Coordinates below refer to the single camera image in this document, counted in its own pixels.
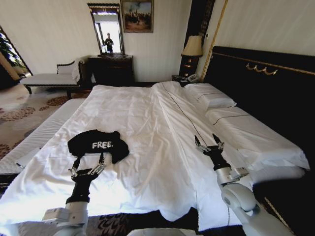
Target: table lamp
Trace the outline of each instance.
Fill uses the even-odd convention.
[[[186,47],[182,52],[184,63],[180,70],[181,75],[189,76],[195,73],[199,57],[202,56],[201,39],[201,35],[189,37]]]

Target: mirror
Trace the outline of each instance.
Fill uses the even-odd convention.
[[[119,4],[88,3],[101,54],[125,54]]]

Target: window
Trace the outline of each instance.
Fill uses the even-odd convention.
[[[10,63],[17,74],[22,77],[30,76],[31,72],[25,65],[21,56],[16,51],[15,47],[6,36],[3,29],[0,27],[0,52],[3,54],[5,59]]]

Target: white pillow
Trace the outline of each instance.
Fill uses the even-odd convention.
[[[80,80],[80,68],[79,68],[79,62],[82,61],[83,64],[85,64],[87,61],[88,61],[88,58],[90,56],[85,56],[85,57],[80,57],[80,58],[77,58],[75,61],[74,61],[74,67],[73,67],[73,71],[71,73],[72,75],[72,79],[75,81],[75,82],[78,82]]]
[[[58,74],[71,74],[74,68],[74,61],[68,65],[57,65]]]
[[[218,136],[240,152],[249,169],[260,170],[265,165],[310,168],[297,145],[238,107],[212,109],[206,117]]]
[[[185,89],[202,105],[204,110],[236,105],[232,98],[210,84],[189,84],[185,86]]]

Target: wooden dresser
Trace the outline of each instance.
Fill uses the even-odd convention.
[[[132,56],[108,55],[89,58],[89,65],[98,85],[132,86]]]

